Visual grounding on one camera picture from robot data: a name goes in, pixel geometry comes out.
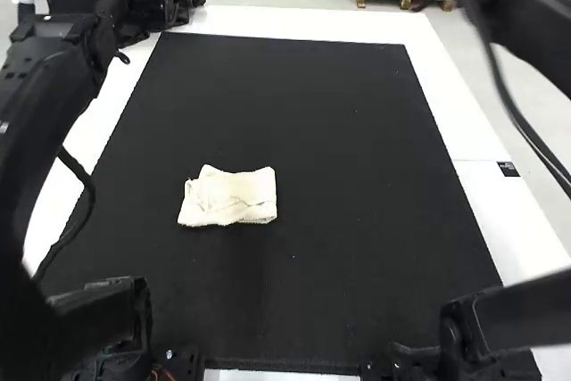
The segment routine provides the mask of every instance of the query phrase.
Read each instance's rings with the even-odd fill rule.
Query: rubber mat
[[[277,219],[178,225],[205,163],[273,167]],[[404,46],[163,34],[94,178],[44,289],[145,276],[153,343],[212,367],[357,373],[500,283]]]

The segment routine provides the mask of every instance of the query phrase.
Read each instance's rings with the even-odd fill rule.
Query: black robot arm
[[[123,362],[148,356],[152,319],[142,278],[99,281],[47,300],[21,264],[22,249],[32,209],[63,140],[99,94],[118,46],[188,22],[190,9],[204,0],[48,3],[48,14],[35,15],[30,1],[21,0],[19,25],[0,70],[3,380],[59,380],[80,360],[114,345]],[[145,379],[151,362],[133,368],[134,379]]]

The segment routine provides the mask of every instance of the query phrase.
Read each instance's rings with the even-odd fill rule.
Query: towel
[[[277,217],[276,172],[271,167],[226,173],[204,165],[185,183],[178,223],[187,227],[269,223]]]

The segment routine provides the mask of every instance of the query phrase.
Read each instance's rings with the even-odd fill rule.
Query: gray floor
[[[38,10],[46,11],[46,1],[39,0],[38,3]],[[285,8],[357,9],[354,0],[208,0],[208,3]],[[0,34],[4,35],[0,40],[0,53],[4,55],[9,46],[7,36],[16,23],[16,10],[10,0],[0,0],[0,8],[3,12],[0,15]],[[398,12],[399,9],[396,4],[377,4],[368,5],[367,11]],[[437,7],[432,7],[426,10],[426,15],[492,126],[507,146],[517,169],[525,178],[536,200],[567,248],[567,252],[571,253],[571,202],[514,130],[502,110],[475,32],[464,19],[461,11],[445,13]],[[522,111],[560,160],[571,169],[571,145],[568,143],[571,137],[571,102],[537,71],[502,49],[500,58],[509,86]]]

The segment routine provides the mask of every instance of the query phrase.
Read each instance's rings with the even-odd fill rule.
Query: black cable
[[[68,169],[70,169],[75,177],[79,179],[87,192],[87,209],[83,216],[76,220],[76,222],[68,229],[66,232],[62,233],[60,239],[52,244],[50,247],[49,252],[47,253],[44,260],[39,264],[37,268],[36,274],[32,277],[36,281],[41,281],[46,273],[47,269],[49,268],[50,264],[54,261],[55,257],[63,250],[64,247],[69,245],[81,232],[83,227],[87,224],[87,221],[91,217],[91,213],[95,207],[95,185],[93,183],[93,179],[91,176],[87,174],[85,169],[81,166],[81,164],[73,158],[68,151],[62,146],[60,152],[58,153],[58,158],[60,161],[63,162]]]
[[[540,158],[543,165],[545,165],[547,170],[557,180],[563,191],[571,199],[571,175],[525,119],[524,115],[517,108],[516,102],[506,87],[501,74],[500,65],[498,64],[498,60],[492,49],[492,37],[489,29],[485,25],[483,13],[478,0],[460,0],[460,2],[466,9],[468,18],[474,23],[482,44],[484,45],[484,50],[492,70],[493,80],[498,88],[501,102],[503,107],[506,109],[511,122],[514,124],[517,131],[519,131],[519,134],[521,134],[521,136],[531,146],[535,154]]]

